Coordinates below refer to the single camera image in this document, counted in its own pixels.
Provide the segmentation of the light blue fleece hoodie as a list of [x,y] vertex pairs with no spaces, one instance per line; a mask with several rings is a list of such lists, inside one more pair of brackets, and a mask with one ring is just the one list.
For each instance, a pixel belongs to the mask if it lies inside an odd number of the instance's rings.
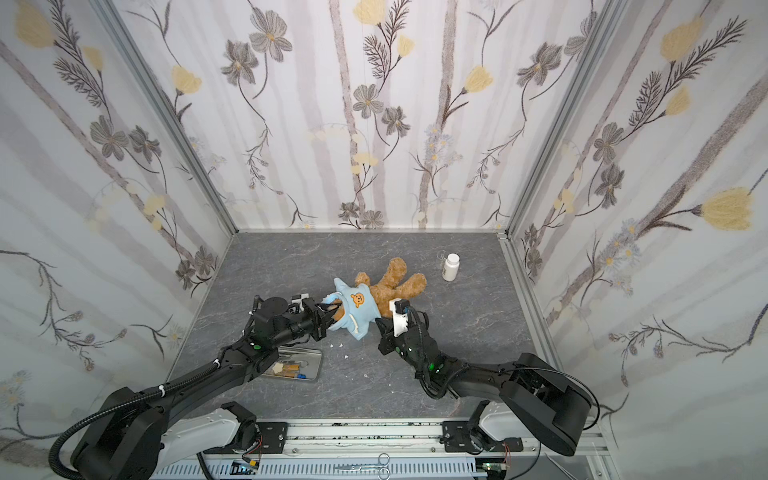
[[340,278],[334,279],[335,291],[327,295],[322,302],[331,304],[340,302],[344,313],[328,327],[330,331],[347,330],[356,340],[362,340],[368,333],[370,324],[380,317],[380,311],[370,287],[364,283],[350,286]]

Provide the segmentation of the brown teddy bear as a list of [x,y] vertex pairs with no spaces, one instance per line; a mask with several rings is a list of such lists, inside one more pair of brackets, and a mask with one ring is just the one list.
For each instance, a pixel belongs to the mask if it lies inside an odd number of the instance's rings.
[[[421,295],[427,287],[427,279],[424,274],[415,273],[406,278],[407,273],[408,268],[405,260],[395,257],[389,261],[384,275],[376,283],[372,283],[365,272],[359,272],[352,285],[343,281],[352,287],[361,283],[368,285],[378,305],[379,318],[391,318],[392,314],[389,308],[391,300],[397,298],[410,300]],[[340,307],[339,301],[334,301],[331,304],[339,304],[339,309],[334,314],[334,321],[339,320],[344,309]]]

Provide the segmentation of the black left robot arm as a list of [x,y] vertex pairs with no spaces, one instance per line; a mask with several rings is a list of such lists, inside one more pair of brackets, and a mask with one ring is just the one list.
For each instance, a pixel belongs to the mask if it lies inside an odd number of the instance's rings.
[[135,392],[116,390],[102,407],[61,433],[48,464],[65,479],[148,479],[170,450],[163,435],[210,399],[264,374],[279,348],[303,337],[323,339],[339,301],[290,302],[256,297],[241,336],[190,373]]

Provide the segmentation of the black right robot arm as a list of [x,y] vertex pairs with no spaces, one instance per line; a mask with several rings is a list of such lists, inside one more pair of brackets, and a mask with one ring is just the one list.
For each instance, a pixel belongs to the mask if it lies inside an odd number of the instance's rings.
[[406,330],[397,333],[393,318],[375,320],[379,351],[396,353],[414,368],[428,397],[476,397],[500,402],[548,449],[573,456],[596,397],[576,379],[532,353],[501,364],[473,364],[444,353],[429,335],[424,314],[407,310]]

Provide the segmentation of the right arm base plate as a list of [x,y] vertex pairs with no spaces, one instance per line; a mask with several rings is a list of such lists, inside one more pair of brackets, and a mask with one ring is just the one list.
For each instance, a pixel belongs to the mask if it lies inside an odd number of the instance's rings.
[[504,440],[494,440],[478,425],[468,420],[447,420],[441,423],[442,435],[440,443],[447,453],[481,453],[503,454],[507,452],[522,452],[524,446],[518,437],[508,437]]

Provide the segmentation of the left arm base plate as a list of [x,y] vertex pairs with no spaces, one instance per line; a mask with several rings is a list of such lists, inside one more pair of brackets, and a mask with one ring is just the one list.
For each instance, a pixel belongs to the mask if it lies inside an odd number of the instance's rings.
[[287,440],[287,422],[246,422],[223,446],[227,453],[240,455],[282,454]]

